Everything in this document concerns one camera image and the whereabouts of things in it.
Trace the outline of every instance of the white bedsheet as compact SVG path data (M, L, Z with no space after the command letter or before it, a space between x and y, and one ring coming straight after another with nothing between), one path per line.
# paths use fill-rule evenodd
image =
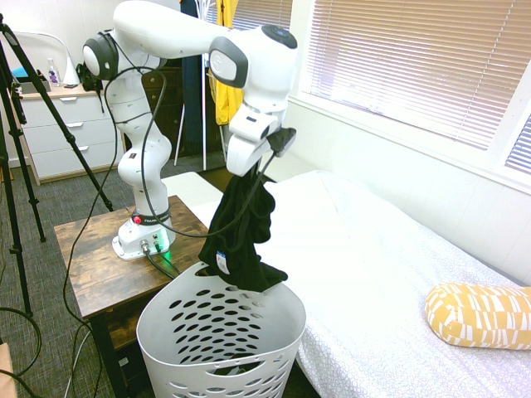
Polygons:
M437 284L512 282L336 175L265 186L276 209L257 252L304 302L298 360L321 397L531 396L531 352L453 347L425 321Z

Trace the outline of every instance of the white wall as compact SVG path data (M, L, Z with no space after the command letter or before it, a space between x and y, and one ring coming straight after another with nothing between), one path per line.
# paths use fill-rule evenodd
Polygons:
M0 12L3 20L12 30L41 31L51 33L62 39L72 56L74 66L82 63L82 49L85 41L99 31L113 26L113 12L124 0L2 0ZM150 0L166 7L180 9L178 0ZM59 69L60 76L65 75L66 55L61 44L43 36L17 35L22 49L35 69L46 75L47 58L52 57ZM20 67L4 37L2 46L7 62L12 70ZM7 135L7 121L2 109L2 123ZM10 164L17 165L17 153L12 138L6 138Z
M311 3L294 0L291 31L302 56ZM303 67L300 62L294 95ZM357 129L296 99L284 125L297 129L291 154L362 183L454 245L531 284L529 194Z

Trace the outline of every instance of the patterned pillow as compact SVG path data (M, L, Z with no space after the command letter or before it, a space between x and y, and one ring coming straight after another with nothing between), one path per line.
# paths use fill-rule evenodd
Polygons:
M455 346L531 349L531 288L439 284L426 299L433 332Z

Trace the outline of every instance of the gray carpet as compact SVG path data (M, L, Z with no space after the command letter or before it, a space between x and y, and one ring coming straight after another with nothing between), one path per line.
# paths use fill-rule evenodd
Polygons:
M223 166L222 153L209 154L207 165L208 168ZM200 170L202 170L200 156L181 158L176 167L173 166L173 161L168 162L163 168L162 177ZM35 195L40 200L38 210L47 238L45 243L41 243L32 207L27 203L28 197L22 178L22 170L15 168L12 171L15 178L12 185L17 206L17 219L28 290L34 313L33 317L42 333L41 355L36 364L23 376L23 379L39 396L44 398L62 397L70 375L72 341L78 323L70 317L63 304L62 285L66 268L53 227L86 218L96 192L87 176L48 182L40 186L33 181L32 186ZM104 173L98 173L96 177L101 181ZM111 172L105 184L105 194L113 202L114 209L134 204L133 194L129 186L121 181L115 170ZM12 236L3 185L0 195L2 195L0 201L0 239L2 240L0 243L0 272L5 265L2 284L0 285L0 307L23 310L16 258L9 254L9 249L12 247ZM99 200L94 215L105 212L107 209ZM77 311L70 286L67 298L71 307ZM16 314L0 313L0 337L9 344L15 371L20 371L32 359L36 347L36 339L31 324ZM95 346L89 338L76 368L76 396L92 396L98 369ZM20 397L28 396L20 386L18 392ZM104 371L98 397L112 396L114 395Z

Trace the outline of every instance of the window blinds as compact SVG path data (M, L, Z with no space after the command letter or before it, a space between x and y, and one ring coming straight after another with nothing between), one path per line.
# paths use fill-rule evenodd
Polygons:
M486 149L530 58L530 1L316 0L303 90Z
M531 174L531 116L522 129L505 166Z
M207 20L213 23L217 20L216 1L211 1L212 11L207 16ZM292 0L239 0L233 25L244 31L261 25L278 25L289 29L291 2Z

